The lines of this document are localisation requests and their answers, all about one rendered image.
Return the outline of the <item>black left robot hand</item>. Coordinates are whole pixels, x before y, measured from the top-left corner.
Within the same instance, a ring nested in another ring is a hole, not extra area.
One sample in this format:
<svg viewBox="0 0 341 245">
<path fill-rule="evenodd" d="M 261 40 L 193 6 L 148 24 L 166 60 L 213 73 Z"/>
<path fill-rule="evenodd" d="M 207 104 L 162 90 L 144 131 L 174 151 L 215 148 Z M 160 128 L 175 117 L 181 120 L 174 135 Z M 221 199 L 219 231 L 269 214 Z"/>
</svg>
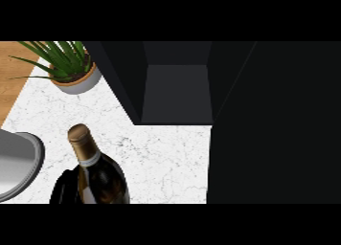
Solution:
<svg viewBox="0 0 341 245">
<path fill-rule="evenodd" d="M 79 196 L 79 168 L 66 169 L 58 176 L 51 190 L 51 204 L 82 204 Z"/>
</svg>

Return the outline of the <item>dark wine bottle gold foil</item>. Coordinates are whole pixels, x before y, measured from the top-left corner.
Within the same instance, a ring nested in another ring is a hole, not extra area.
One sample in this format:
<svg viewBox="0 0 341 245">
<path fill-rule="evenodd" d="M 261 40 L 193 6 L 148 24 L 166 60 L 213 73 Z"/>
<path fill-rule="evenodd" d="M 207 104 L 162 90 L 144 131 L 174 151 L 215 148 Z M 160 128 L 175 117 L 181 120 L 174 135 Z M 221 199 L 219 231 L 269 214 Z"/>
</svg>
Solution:
<svg viewBox="0 0 341 245">
<path fill-rule="evenodd" d="M 128 204 L 128 187 L 116 161 L 100 151 L 86 126 L 67 131 L 78 163 L 78 191 L 84 204 Z"/>
</svg>

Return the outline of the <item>dark grey open cabinet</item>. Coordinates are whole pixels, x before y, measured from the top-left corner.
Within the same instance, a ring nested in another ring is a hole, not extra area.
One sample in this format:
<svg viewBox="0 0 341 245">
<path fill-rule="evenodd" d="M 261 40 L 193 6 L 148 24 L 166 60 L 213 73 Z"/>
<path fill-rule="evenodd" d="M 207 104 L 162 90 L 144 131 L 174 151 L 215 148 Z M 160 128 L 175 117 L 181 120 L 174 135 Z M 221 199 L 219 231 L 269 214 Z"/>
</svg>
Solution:
<svg viewBox="0 0 341 245">
<path fill-rule="evenodd" d="M 252 41 L 88 41 L 85 48 L 135 125 L 210 125 Z"/>
</svg>

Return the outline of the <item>green plant in white pot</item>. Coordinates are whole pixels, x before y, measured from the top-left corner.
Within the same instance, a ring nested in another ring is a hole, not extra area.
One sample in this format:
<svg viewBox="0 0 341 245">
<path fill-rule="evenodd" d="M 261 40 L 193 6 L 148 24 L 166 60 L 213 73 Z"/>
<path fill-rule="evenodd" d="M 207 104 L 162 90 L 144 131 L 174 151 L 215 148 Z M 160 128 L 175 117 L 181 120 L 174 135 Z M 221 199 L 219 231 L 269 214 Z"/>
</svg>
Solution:
<svg viewBox="0 0 341 245">
<path fill-rule="evenodd" d="M 101 73 L 81 41 L 20 41 L 19 44 L 48 63 L 13 56 L 47 73 L 29 78 L 47 79 L 67 95 L 79 95 L 95 86 Z"/>
</svg>

